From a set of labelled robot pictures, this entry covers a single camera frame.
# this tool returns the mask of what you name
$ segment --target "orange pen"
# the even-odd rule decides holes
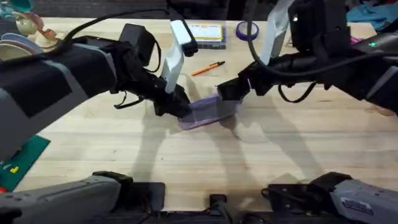
[[[207,72],[207,71],[209,71],[210,69],[219,67],[220,65],[224,65],[224,64],[225,64],[225,62],[216,62],[216,63],[214,63],[214,64],[211,64],[211,65],[207,66],[206,68],[203,68],[203,69],[201,69],[201,70],[199,70],[199,71],[193,72],[193,73],[192,73],[192,76],[194,76],[194,75],[199,75],[199,74],[201,74],[201,73],[203,73],[203,72]]]

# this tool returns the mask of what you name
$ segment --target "blue cloth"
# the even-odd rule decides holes
[[[398,18],[398,2],[382,6],[365,3],[356,6],[346,15],[348,22],[370,22],[375,30],[380,30],[386,22],[392,23]]]

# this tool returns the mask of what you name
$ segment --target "yellow label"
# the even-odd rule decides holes
[[[10,172],[15,174],[16,172],[18,172],[18,170],[19,170],[19,167],[14,167],[14,168],[10,169]]]

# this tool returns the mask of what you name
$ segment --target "cloth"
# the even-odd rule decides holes
[[[178,121],[184,130],[211,124],[234,115],[241,107],[241,103],[242,101],[223,101],[215,93],[207,98],[191,103],[192,113],[179,118]]]
[[[398,18],[398,2],[381,6],[365,3],[347,12],[346,16],[348,22],[370,22],[375,30],[381,30],[386,23]]]
[[[5,189],[7,192],[12,192],[49,143],[47,139],[33,136],[14,157],[7,161],[0,161],[0,188],[3,191]]]

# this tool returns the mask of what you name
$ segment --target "black cable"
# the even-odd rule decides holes
[[[168,10],[166,10],[166,9],[140,9],[140,10],[134,10],[134,11],[126,11],[126,12],[120,12],[120,13],[115,13],[115,14],[109,14],[109,15],[106,15],[103,17],[99,17],[97,19],[86,22],[86,23],[74,28],[73,30],[71,30],[67,34],[67,36],[64,38],[63,42],[56,49],[54,49],[50,52],[46,52],[46,53],[42,53],[42,54],[38,54],[38,55],[31,55],[28,57],[6,60],[5,62],[0,63],[0,68],[14,66],[14,65],[21,65],[22,63],[36,62],[38,60],[46,60],[46,59],[48,59],[48,56],[54,56],[54,55],[63,53],[67,48],[69,48],[71,46],[72,38],[77,33],[82,31],[83,29],[86,29],[87,27],[97,24],[101,21],[104,21],[104,20],[107,20],[110,18],[114,18],[114,17],[119,17],[119,16],[125,16],[125,15],[140,13],[140,12],[153,12],[153,11],[162,11],[162,12],[165,12],[166,14],[169,14]]]
[[[257,7],[257,1],[254,1],[253,9],[252,9],[252,11],[250,13],[250,16],[249,16],[249,19],[247,21],[247,23],[248,23],[248,30],[247,30],[248,34],[251,34],[252,22],[253,22],[253,17],[254,17],[254,12],[255,12],[256,7]],[[350,58],[350,59],[344,60],[342,62],[334,63],[332,65],[328,65],[328,66],[325,66],[323,68],[319,68],[319,69],[316,69],[316,70],[311,70],[311,71],[307,71],[307,72],[290,73],[290,72],[281,72],[281,71],[275,70],[275,69],[273,69],[271,67],[268,67],[266,64],[264,64],[261,61],[261,59],[259,58],[258,54],[256,53],[256,50],[255,50],[255,48],[253,46],[253,40],[252,40],[250,35],[248,35],[248,45],[249,45],[250,53],[253,56],[254,60],[257,63],[259,63],[267,73],[271,73],[271,74],[274,74],[274,75],[280,75],[280,76],[290,76],[290,77],[301,77],[301,76],[307,76],[307,75],[316,75],[316,74],[319,74],[319,73],[323,73],[323,72],[329,71],[331,69],[342,67],[344,65],[349,65],[351,63],[360,62],[360,61],[368,60],[368,59],[375,58],[375,57],[398,57],[398,52],[376,52],[376,53],[371,53],[371,54],[366,54],[366,55],[361,55],[361,56],[357,56],[357,57],[354,57],[354,58]]]
[[[250,218],[258,219],[263,224],[272,224],[269,220],[266,220],[265,218],[262,218],[260,215],[252,212],[245,213],[243,217],[240,219],[239,224],[245,224]]]
[[[143,224],[146,220],[148,220],[150,218],[151,214],[148,214],[147,216],[145,216],[142,220],[139,220],[137,222],[137,224]]]
[[[131,103],[127,103],[127,104],[125,104],[125,105],[123,104],[124,101],[125,101],[125,98],[123,99],[123,102],[122,102],[121,104],[119,104],[119,105],[113,105],[113,106],[114,106],[116,109],[118,109],[118,110],[120,110],[120,109],[125,109],[125,108],[128,108],[128,107],[130,107],[130,106],[135,106],[135,105],[137,105],[137,104],[143,102],[144,99],[141,98],[141,97],[138,97],[138,100],[133,101],[133,102],[131,102]]]
[[[156,44],[156,47],[157,47],[157,58],[158,58],[159,61],[157,62],[157,67],[156,67],[155,70],[151,71],[151,70],[148,70],[148,69],[145,68],[145,70],[147,72],[150,72],[150,73],[155,73],[155,72],[159,71],[160,63],[161,63],[161,60],[162,60],[162,49],[160,48],[160,45],[159,45],[159,43],[158,43],[158,41],[156,39],[155,39],[155,44]]]
[[[289,103],[300,103],[301,101],[305,100],[307,98],[307,96],[312,92],[312,90],[314,89],[314,87],[317,85],[317,83],[311,83],[311,85],[307,88],[307,90],[305,90],[304,94],[297,100],[290,100],[285,96],[285,93],[282,90],[282,85],[278,86],[278,92],[279,95],[282,97],[282,99],[284,99],[286,102]]]

